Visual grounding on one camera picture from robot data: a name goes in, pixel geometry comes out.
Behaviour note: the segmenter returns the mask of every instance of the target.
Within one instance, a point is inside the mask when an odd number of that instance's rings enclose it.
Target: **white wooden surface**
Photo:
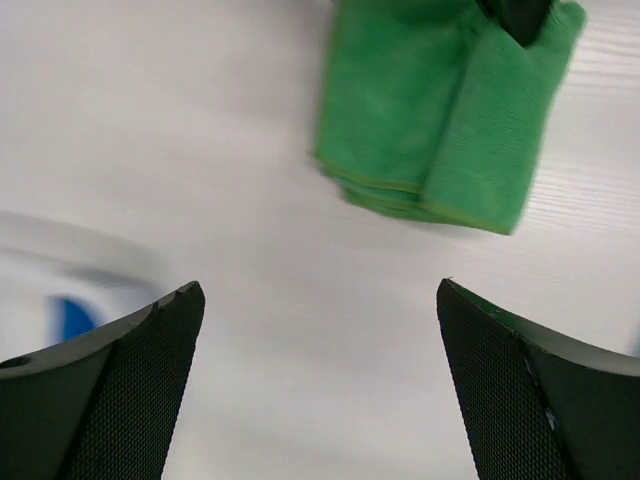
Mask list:
[[[504,238],[378,217],[315,171],[322,2],[0,3],[2,208],[145,244],[167,289],[207,292],[165,478],[475,478],[434,314],[443,277],[636,348],[640,7],[583,4]]]

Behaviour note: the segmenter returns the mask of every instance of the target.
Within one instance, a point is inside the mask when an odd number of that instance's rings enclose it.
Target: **textured mesh surface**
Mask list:
[[[117,344],[62,479],[160,478],[203,309],[200,287],[188,287]]]
[[[480,480],[571,480],[516,335],[448,281],[438,318]]]

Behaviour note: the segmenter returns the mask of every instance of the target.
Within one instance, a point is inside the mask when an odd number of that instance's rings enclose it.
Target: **folded towel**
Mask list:
[[[523,48],[475,0],[339,1],[316,157],[356,205],[511,233],[585,18]]]

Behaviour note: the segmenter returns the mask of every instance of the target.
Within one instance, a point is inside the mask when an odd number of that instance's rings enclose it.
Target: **blurred object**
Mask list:
[[[159,259],[87,229],[0,214],[0,360],[47,347],[161,296]]]
[[[316,157],[356,205],[510,234],[584,21],[556,2],[525,49],[473,0],[342,0]]]
[[[640,478],[640,359],[444,280],[438,318],[480,480]]]
[[[0,478],[159,479],[200,332],[197,282],[0,363]]]

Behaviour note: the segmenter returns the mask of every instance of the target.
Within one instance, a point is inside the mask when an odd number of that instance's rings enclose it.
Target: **blue patch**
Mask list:
[[[71,298],[53,298],[56,315],[56,342],[64,342],[96,328],[95,318],[79,302]]]

